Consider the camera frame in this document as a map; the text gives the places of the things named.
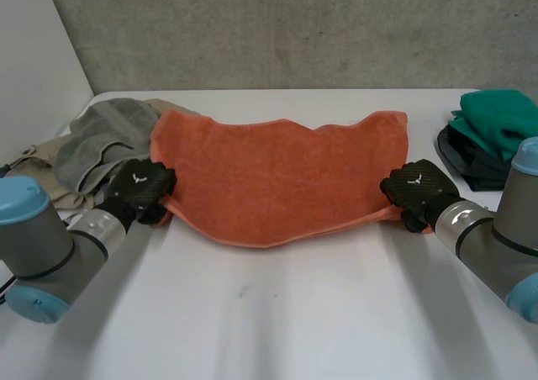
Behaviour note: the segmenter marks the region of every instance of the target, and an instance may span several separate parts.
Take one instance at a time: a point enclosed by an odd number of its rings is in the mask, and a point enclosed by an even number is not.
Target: tabletop
[[[354,124],[409,116],[408,160],[447,172],[435,138],[471,90],[108,92],[162,98],[219,122]],[[495,209],[500,193],[462,196]],[[6,379],[535,379],[525,323],[434,235],[368,224],[268,250],[215,244],[174,219],[135,225],[68,315],[0,308]]]

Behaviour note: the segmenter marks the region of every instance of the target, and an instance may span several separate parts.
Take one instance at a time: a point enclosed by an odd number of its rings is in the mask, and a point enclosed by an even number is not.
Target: gray cloth
[[[93,104],[70,124],[71,139],[58,151],[53,167],[58,181],[77,193],[92,193],[124,161],[149,158],[159,116],[149,104],[132,98]]]

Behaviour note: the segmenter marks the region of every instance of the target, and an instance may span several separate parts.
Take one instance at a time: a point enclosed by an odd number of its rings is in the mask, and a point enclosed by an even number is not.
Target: black fabric
[[[447,125],[437,136],[440,153],[473,191],[498,191],[510,172],[510,161],[490,155],[473,140]]]

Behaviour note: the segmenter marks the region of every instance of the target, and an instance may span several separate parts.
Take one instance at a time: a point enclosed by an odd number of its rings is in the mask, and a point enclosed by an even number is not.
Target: towel
[[[523,140],[538,136],[538,107],[518,90],[482,90],[462,95],[450,125],[504,161]]]
[[[152,133],[151,159],[176,169],[163,200],[172,213],[220,243],[265,248],[399,219],[379,182],[406,162],[408,145],[400,112],[312,130],[172,111]]]
[[[437,136],[440,154],[462,175],[472,191],[500,191],[510,162],[487,153],[473,140],[447,125]]]
[[[58,150],[69,140],[71,136],[67,135],[41,145],[31,145],[9,163],[6,177],[27,176],[36,179],[49,194],[56,209],[93,208],[92,194],[73,192],[62,185],[52,171]]]

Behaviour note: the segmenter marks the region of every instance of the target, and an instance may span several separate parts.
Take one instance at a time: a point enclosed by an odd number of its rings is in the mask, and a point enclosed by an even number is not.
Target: green cloth
[[[449,124],[505,161],[515,156],[523,140],[538,136],[538,107],[518,90],[468,92],[460,106]]]

